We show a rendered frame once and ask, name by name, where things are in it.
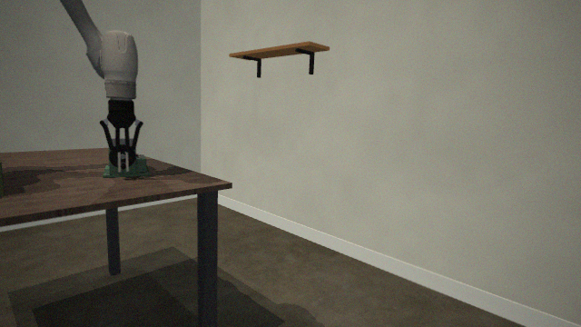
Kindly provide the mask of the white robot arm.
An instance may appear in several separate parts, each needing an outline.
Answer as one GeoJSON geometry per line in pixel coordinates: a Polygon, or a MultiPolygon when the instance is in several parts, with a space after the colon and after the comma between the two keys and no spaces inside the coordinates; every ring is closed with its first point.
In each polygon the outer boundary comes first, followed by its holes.
{"type": "Polygon", "coordinates": [[[106,80],[106,98],[120,101],[136,99],[138,54],[133,36],[118,30],[102,35],[82,0],[60,1],[86,43],[86,55],[93,68],[106,80]]]}

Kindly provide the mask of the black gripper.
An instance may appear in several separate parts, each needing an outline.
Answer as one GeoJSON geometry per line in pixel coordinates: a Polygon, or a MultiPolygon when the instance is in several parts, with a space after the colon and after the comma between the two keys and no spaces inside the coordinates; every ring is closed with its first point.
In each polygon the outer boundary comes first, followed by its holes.
{"type": "Polygon", "coordinates": [[[108,101],[108,115],[107,118],[100,121],[100,125],[104,129],[104,133],[109,145],[109,149],[116,152],[116,162],[118,162],[118,172],[121,171],[121,152],[120,152],[120,128],[124,128],[125,132],[125,160],[126,160],[126,172],[129,172],[130,162],[130,152],[135,150],[137,145],[137,140],[140,132],[140,128],[143,122],[136,119],[134,115],[134,101],[120,101],[120,100],[109,100],[108,101]],[[111,136],[108,129],[108,121],[115,127],[115,147],[113,146],[111,136]],[[129,142],[129,127],[135,122],[136,128],[133,137],[133,145],[130,147],[129,142]]]}

